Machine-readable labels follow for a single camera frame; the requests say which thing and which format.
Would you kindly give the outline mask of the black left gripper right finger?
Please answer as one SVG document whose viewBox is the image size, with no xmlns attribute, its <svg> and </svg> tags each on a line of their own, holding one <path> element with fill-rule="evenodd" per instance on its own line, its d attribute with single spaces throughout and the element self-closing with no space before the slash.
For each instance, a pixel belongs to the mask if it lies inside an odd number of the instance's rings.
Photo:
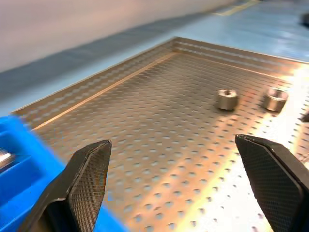
<svg viewBox="0 0 309 232">
<path fill-rule="evenodd" d="M 237 134 L 235 143 L 254 196 L 275 232 L 309 230 L 309 171 L 285 146 Z"/>
</svg>

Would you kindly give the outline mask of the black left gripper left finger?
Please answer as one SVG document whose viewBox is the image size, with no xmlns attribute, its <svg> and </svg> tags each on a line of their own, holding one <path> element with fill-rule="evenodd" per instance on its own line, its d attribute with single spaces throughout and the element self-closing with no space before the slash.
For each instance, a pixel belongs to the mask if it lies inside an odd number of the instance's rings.
<svg viewBox="0 0 309 232">
<path fill-rule="evenodd" d="M 42 192 L 18 230 L 32 231 L 44 216 L 53 232 L 93 231 L 105 195 L 111 151 L 110 140 L 76 151 Z"/>
</svg>

